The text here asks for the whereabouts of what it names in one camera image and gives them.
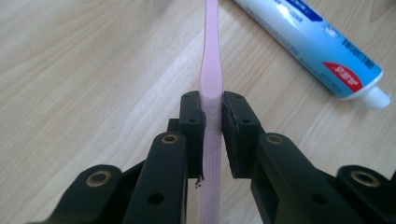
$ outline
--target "white toothpaste tube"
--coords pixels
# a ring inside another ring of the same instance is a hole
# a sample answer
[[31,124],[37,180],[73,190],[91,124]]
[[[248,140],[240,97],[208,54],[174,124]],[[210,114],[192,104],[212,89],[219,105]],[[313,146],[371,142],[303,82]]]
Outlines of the white toothpaste tube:
[[373,110],[390,104],[376,86],[382,69],[304,1],[234,1],[336,96]]

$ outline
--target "pink toothbrush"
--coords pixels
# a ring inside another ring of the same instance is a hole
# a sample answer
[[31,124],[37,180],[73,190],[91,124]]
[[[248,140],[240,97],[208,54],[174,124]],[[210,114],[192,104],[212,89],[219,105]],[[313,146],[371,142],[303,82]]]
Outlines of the pink toothbrush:
[[206,0],[205,44],[200,77],[201,108],[206,115],[203,169],[198,188],[199,223],[219,223],[222,75],[218,43],[218,0]]

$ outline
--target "light wooden surface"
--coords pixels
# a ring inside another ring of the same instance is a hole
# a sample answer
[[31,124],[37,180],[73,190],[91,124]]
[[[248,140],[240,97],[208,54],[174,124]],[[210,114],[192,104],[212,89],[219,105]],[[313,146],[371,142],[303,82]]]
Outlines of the light wooden surface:
[[[396,93],[396,1],[309,0],[385,71]],[[0,2],[0,222],[48,217],[96,164],[123,171],[146,158],[198,90],[205,1]],[[224,90],[246,96],[268,132],[319,169],[396,169],[396,106],[369,111],[330,94],[231,0],[219,4]],[[249,181],[222,160],[221,223],[261,223]],[[196,223],[190,182],[188,223]]]

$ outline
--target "toothpaste tube cap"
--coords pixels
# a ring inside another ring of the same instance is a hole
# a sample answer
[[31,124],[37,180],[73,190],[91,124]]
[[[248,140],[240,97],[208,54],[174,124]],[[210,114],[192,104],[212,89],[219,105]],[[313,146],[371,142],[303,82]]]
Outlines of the toothpaste tube cap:
[[380,110],[390,104],[390,97],[377,86],[371,88],[361,99],[372,110]]

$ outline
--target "red label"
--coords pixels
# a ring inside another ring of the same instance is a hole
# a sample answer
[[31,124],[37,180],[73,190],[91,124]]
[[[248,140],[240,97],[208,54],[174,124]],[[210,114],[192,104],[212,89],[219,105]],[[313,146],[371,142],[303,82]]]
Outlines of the red label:
[[353,92],[363,88],[361,80],[349,68],[338,63],[324,63],[341,81],[343,81]]

